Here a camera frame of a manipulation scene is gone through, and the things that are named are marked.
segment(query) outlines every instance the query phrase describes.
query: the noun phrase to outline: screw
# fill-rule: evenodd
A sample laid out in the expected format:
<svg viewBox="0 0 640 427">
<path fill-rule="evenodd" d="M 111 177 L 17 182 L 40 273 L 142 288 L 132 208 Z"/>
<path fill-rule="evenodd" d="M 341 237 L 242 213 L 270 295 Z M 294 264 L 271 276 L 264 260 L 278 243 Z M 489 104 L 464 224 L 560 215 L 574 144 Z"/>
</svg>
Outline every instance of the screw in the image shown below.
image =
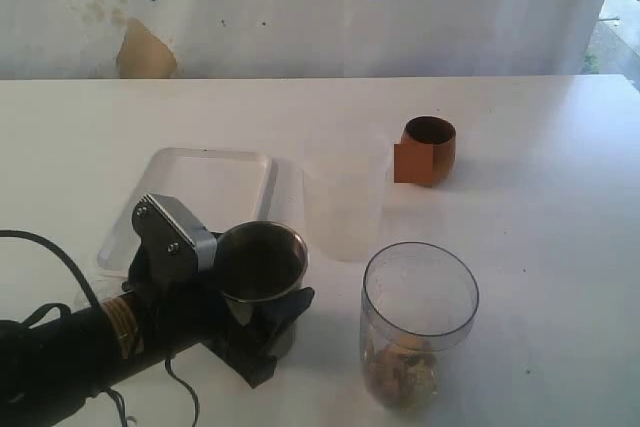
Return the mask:
<svg viewBox="0 0 640 427">
<path fill-rule="evenodd" d="M 169 252 L 169 255 L 176 255 L 179 250 L 180 250 L 180 245 L 177 242 L 174 242 L 173 244 L 169 244 L 169 247 L 167 247 L 167 252 Z"/>
</svg>

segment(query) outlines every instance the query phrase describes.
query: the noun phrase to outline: brown cup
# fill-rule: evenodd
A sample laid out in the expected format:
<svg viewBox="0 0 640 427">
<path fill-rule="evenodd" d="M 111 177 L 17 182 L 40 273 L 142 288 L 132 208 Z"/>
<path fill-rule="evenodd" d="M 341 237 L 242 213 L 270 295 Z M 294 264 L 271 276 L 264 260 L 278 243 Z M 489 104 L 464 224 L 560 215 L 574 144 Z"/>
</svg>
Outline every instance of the brown cup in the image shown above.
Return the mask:
<svg viewBox="0 0 640 427">
<path fill-rule="evenodd" d="M 447 178 L 456 158 L 456 129 L 438 117 L 416 117 L 395 151 L 395 182 L 432 187 Z"/>
</svg>

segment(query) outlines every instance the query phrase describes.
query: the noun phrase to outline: metal cup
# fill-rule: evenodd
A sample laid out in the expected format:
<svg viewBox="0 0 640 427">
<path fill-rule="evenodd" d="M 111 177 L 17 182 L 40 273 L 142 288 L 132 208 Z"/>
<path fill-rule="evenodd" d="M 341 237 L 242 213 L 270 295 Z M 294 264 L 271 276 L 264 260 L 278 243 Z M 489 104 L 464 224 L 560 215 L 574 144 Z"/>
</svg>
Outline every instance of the metal cup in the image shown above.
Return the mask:
<svg viewBox="0 0 640 427">
<path fill-rule="evenodd" d="M 270 221 L 240 224 L 218 238 L 215 270 L 220 291 L 236 320 L 246 325 L 261 302 L 300 288 L 308 265 L 307 246 L 289 227 Z M 295 324 L 270 350 L 282 358 L 293 345 Z"/>
</svg>

